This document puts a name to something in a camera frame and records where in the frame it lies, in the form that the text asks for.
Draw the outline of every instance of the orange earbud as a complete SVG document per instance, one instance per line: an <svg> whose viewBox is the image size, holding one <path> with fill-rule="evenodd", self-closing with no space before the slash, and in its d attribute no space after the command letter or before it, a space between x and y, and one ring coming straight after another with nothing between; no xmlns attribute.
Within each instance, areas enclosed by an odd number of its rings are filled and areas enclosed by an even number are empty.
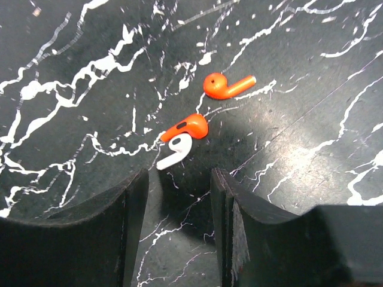
<svg viewBox="0 0 383 287"><path fill-rule="evenodd" d="M205 93L216 100L226 100L236 96L239 93L251 88L257 83L254 76L247 76L243 80L228 87L227 79L220 73L208 75L203 82L203 90Z"/></svg>
<svg viewBox="0 0 383 287"><path fill-rule="evenodd" d="M181 133L188 133L195 139L202 139L208 135L208 132L208 122L203 115L192 114L167 130L166 133L161 136L161 141L167 142Z"/></svg>

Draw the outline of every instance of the marble countertop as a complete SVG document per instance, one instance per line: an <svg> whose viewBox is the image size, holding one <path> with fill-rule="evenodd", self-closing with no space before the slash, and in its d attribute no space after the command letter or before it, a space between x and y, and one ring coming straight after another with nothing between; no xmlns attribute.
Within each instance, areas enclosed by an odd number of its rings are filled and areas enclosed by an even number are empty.
<svg viewBox="0 0 383 287"><path fill-rule="evenodd" d="M44 217L150 169L132 286L218 286L209 174L290 212L383 202L380 0L0 4L0 216ZM212 100L204 78L257 84ZM180 164L160 135L209 122Z"/></svg>

